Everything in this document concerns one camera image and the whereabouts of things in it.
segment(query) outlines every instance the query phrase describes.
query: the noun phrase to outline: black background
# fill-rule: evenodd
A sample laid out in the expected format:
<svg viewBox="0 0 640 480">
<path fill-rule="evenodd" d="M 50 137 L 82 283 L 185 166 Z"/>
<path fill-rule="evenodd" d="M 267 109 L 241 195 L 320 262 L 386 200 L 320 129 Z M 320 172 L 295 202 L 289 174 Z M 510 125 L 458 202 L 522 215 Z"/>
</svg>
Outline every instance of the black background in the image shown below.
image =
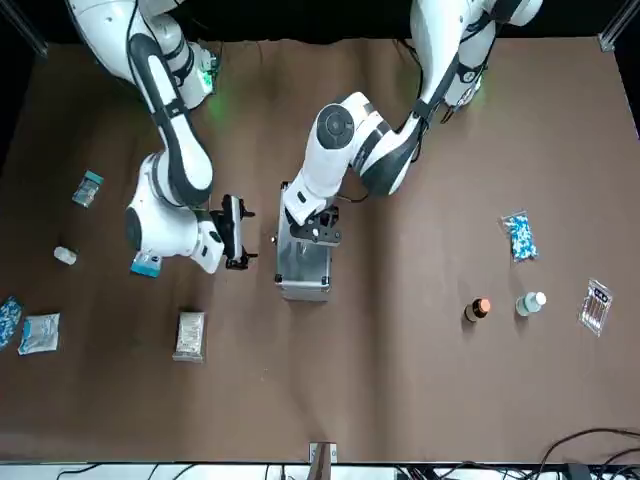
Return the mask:
<svg viewBox="0 0 640 480">
<path fill-rule="evenodd" d="M 14 0 L 50 42 L 78 41 L 65 0 Z M 545 0 L 527 26 L 503 36 L 575 37 L 601 32 L 624 0 Z M 411 0 L 187 0 L 172 14 L 204 40 L 328 43 L 342 38 L 408 38 Z"/>
</svg>

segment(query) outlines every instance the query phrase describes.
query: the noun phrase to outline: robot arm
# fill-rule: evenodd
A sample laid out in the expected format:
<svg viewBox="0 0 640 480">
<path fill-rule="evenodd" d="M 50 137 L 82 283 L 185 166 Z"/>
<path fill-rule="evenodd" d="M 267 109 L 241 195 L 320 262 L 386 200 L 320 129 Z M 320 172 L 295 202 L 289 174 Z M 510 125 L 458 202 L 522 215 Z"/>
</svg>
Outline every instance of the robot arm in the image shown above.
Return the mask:
<svg viewBox="0 0 640 480">
<path fill-rule="evenodd" d="M 535 16 L 541 3 L 413 0 L 411 34 L 423 82 L 409 117 L 399 131 L 393 131 L 359 92 L 326 106 L 309 134 L 302 169 L 284 193 L 285 208 L 293 221 L 304 225 L 328 208 L 349 166 L 369 193 L 394 193 L 438 106 L 444 101 L 459 108 L 470 101 L 493 45 L 496 22 L 523 25 Z M 488 22 L 480 21 L 487 17 Z"/>
<path fill-rule="evenodd" d="M 228 268 L 246 268 L 249 255 L 234 243 L 241 241 L 240 221 L 248 213 L 234 208 L 241 201 L 225 197 L 221 215 L 192 210 L 207 201 L 213 185 L 211 161 L 189 120 L 189 109 L 212 91 L 213 59 L 186 42 L 164 14 L 179 3 L 68 0 L 78 31 L 100 62 L 142 92 L 164 143 L 140 168 L 126 210 L 130 243 L 161 257 L 191 257 L 208 273 L 216 271 L 223 254 Z"/>
</svg>

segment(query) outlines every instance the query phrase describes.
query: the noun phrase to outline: brown table surface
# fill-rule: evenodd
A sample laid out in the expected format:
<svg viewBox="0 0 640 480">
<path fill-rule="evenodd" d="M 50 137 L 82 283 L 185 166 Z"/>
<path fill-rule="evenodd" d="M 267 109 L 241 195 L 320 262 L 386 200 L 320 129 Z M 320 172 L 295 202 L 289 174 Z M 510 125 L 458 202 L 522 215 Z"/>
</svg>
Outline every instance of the brown table surface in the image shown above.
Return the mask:
<svg viewBox="0 0 640 480">
<path fill-rule="evenodd" d="M 2 176 L 0 296 L 61 312 L 60 344 L 19 357 L 17 334 L 0 353 L 0 456 L 304 461 L 328 440 L 348 462 L 537 462 L 574 431 L 640 427 L 640 145 L 595 39 L 498 41 L 479 98 L 425 138 L 398 194 L 342 206 L 331 300 L 280 298 L 269 238 L 315 115 L 362 90 L 397 126 L 416 84 L 391 41 L 225 44 L 220 93 L 193 117 L 214 204 L 246 199 L 260 258 L 215 276 L 168 259 L 152 280 L 128 273 L 123 210 L 159 137 L 132 88 L 53 46 Z M 87 168 L 105 181 L 85 210 L 71 195 Z M 343 193 L 363 190 L 350 177 Z M 514 267 L 497 219 L 521 208 L 540 259 Z M 615 293 L 599 339 L 576 318 L 589 277 Z M 548 305 L 516 320 L 538 289 Z M 467 328 L 480 295 L 494 310 Z M 171 358 L 181 309 L 208 314 L 204 365 Z M 626 445 L 596 436 L 553 459 Z"/>
</svg>

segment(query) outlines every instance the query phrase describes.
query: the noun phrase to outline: plastic bag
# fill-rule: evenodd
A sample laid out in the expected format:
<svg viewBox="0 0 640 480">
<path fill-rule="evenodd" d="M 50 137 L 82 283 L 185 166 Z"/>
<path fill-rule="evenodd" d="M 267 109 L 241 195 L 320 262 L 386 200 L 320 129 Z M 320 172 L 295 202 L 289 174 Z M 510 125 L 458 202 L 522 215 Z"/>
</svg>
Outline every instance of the plastic bag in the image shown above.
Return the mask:
<svg viewBox="0 0 640 480">
<path fill-rule="evenodd" d="M 538 257 L 526 211 L 502 217 L 502 226 L 511 238 L 511 256 L 516 262 Z"/>
<path fill-rule="evenodd" d="M 612 302 L 611 290 L 597 280 L 590 278 L 587 296 L 582 302 L 578 320 L 599 337 L 609 316 Z"/>
<path fill-rule="evenodd" d="M 73 194 L 72 200 L 78 205 L 82 205 L 87 208 L 93 202 L 93 199 L 100 190 L 100 185 L 102 185 L 102 177 L 93 173 L 90 170 L 87 170 L 82 177 L 82 181 L 80 185 L 78 185 L 78 189 Z"/>
<path fill-rule="evenodd" d="M 29 316 L 24 320 L 22 342 L 18 347 L 20 355 L 49 352 L 58 348 L 59 313 Z"/>
<path fill-rule="evenodd" d="M 16 297 L 9 297 L 0 306 L 0 350 L 6 347 L 16 331 L 22 307 Z"/>
<path fill-rule="evenodd" d="M 204 313 L 182 312 L 178 325 L 178 341 L 173 359 L 204 362 Z"/>
</svg>

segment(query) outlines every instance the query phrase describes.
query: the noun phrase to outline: plastic bottle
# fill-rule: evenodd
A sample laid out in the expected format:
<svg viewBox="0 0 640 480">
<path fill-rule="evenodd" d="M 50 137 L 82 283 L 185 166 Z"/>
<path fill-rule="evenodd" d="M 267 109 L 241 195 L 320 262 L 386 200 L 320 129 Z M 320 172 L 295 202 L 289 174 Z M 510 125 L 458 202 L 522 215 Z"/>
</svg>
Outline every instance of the plastic bottle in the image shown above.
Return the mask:
<svg viewBox="0 0 640 480">
<path fill-rule="evenodd" d="M 53 251 L 53 256 L 61 262 L 66 263 L 67 265 L 73 265 L 74 263 L 76 263 L 76 260 L 78 258 L 75 253 L 65 247 L 56 247 Z"/>
<path fill-rule="evenodd" d="M 516 311 L 521 317 L 538 313 L 547 303 L 547 296 L 542 292 L 529 292 L 516 300 Z"/>
<path fill-rule="evenodd" d="M 476 298 L 464 309 L 464 316 L 470 322 L 477 322 L 491 311 L 491 302 L 487 298 Z"/>
</svg>

